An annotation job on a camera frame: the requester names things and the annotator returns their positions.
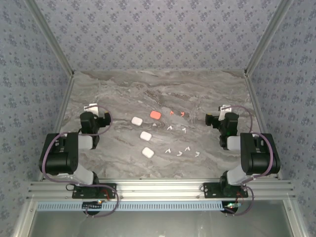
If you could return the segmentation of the small black controller board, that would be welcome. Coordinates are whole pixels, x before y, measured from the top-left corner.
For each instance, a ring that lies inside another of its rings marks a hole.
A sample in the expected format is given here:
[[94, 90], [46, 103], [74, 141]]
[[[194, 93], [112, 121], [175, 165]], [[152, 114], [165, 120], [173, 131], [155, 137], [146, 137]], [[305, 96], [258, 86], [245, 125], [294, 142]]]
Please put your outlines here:
[[230, 201], [223, 201], [223, 213], [234, 214], [238, 211], [241, 207], [241, 203], [239, 202], [230, 202]]
[[84, 201], [81, 208], [84, 211], [96, 211], [102, 208], [102, 203], [98, 201]]

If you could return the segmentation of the grey metal panel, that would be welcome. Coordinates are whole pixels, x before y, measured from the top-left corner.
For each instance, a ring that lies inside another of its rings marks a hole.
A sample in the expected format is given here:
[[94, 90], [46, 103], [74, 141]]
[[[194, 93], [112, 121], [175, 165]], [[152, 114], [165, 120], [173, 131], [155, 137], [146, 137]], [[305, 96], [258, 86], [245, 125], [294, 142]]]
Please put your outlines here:
[[29, 237], [294, 237], [280, 206], [240, 217], [218, 211], [38, 212]]

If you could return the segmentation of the aluminium table side rail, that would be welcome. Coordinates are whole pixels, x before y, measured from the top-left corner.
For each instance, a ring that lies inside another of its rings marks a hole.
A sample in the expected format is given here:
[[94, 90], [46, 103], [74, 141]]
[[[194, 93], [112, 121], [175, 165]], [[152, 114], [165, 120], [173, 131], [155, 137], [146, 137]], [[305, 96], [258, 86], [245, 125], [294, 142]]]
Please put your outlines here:
[[250, 80], [246, 79], [246, 85], [249, 90], [251, 102], [254, 106], [254, 112], [260, 128], [259, 132], [251, 131], [249, 133], [240, 134], [241, 145], [241, 169], [249, 175], [243, 180], [243, 183], [250, 182], [262, 176], [267, 176], [272, 173], [273, 167], [273, 151], [276, 148], [272, 145], [272, 135], [264, 129], [263, 120], [261, 118], [256, 96], [251, 86]]
[[41, 170], [42, 169], [42, 164], [44, 162], [44, 158], [46, 157], [46, 154], [48, 154], [50, 149], [51, 149], [51, 146], [50, 146], [51, 142], [53, 141], [53, 139], [57, 135], [60, 134], [60, 130], [61, 130], [61, 127], [62, 127], [62, 121], [63, 121], [64, 115], [65, 115], [65, 112], [66, 112], [66, 108], [67, 108], [67, 105], [68, 105], [68, 102], [69, 102], [69, 99], [70, 99], [70, 96], [71, 96], [73, 85], [74, 85], [74, 76], [72, 75], [72, 76], [70, 76], [69, 82], [67, 84], [66, 91], [64, 93], [64, 96], [63, 96], [63, 99], [62, 99], [62, 102], [61, 102], [61, 105], [60, 105], [60, 108], [59, 108], [59, 112], [58, 112], [57, 118], [55, 120], [54, 129], [53, 129], [53, 131], [51, 133], [49, 133], [46, 136], [46, 139], [45, 139], [45, 142], [44, 142], [44, 146], [43, 146], [42, 154], [41, 154], [41, 159], [39, 161], [40, 172], [39, 172], [38, 180], [40, 182], [45, 180], [45, 176], [43, 175], [42, 170]]

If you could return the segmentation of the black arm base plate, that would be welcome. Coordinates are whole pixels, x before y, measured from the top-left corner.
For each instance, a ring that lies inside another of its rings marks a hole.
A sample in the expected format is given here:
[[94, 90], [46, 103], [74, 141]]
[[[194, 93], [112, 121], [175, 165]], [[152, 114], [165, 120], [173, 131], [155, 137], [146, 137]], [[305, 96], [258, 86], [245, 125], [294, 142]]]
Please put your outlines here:
[[247, 198], [248, 192], [240, 186], [223, 185], [220, 183], [203, 183], [205, 198]]
[[73, 199], [116, 199], [116, 193], [106, 187], [86, 187], [74, 186]]

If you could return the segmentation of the aluminium mounting rail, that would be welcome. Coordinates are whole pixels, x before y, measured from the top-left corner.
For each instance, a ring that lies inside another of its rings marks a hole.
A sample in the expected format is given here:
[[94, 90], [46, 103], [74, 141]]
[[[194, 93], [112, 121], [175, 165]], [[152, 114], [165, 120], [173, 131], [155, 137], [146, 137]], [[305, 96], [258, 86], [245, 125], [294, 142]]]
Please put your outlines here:
[[[202, 200], [202, 184], [218, 182], [216, 179], [103, 179], [104, 183], [116, 183], [118, 195], [123, 201], [143, 200]], [[257, 179], [247, 183], [256, 200], [295, 199], [292, 183], [273, 178]], [[47, 180], [32, 182], [26, 194], [27, 199], [38, 201], [70, 200], [72, 193], [65, 184]]]

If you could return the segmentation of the aluminium corner post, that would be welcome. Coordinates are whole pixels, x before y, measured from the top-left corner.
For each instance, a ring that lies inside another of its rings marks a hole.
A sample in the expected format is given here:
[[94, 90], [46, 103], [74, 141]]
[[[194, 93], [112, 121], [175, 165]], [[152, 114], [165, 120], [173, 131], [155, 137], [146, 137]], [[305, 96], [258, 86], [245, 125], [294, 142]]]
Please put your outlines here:
[[287, 12], [289, 11], [291, 5], [293, 4], [294, 0], [280, 0], [276, 10], [274, 11], [269, 23], [259, 40], [257, 47], [255, 48], [254, 53], [252, 54], [246, 68], [245, 68], [245, 75], [250, 77], [258, 63], [260, 62], [265, 50], [269, 46], [274, 34], [278, 30], [280, 24], [282, 23], [284, 17], [286, 16]]
[[56, 37], [54, 36], [51, 28], [48, 25], [44, 15], [42, 14], [39, 6], [37, 5], [35, 0], [24, 0], [28, 10], [30, 11], [31, 15], [33, 16], [35, 22], [39, 26], [41, 32], [43, 33], [47, 43], [49, 44], [50, 48], [52, 49], [53, 53], [55, 54], [57, 60], [61, 64], [61, 67], [69, 76], [72, 78], [73, 70], [68, 62], [62, 48], [60, 47]]

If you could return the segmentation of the aluminium frame bar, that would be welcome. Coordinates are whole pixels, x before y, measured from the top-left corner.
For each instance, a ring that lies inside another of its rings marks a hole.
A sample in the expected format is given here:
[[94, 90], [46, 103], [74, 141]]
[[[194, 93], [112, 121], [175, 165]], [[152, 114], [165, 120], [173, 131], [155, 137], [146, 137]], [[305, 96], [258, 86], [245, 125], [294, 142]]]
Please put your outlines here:
[[286, 199], [283, 201], [287, 218], [294, 237], [310, 237], [298, 201]]
[[32, 222], [36, 213], [36, 209], [37, 209], [36, 201], [27, 200], [23, 204], [21, 208], [21, 212], [19, 214], [19, 217], [15, 225], [14, 231], [13, 231], [13, 237], [28, 237], [29, 236]]

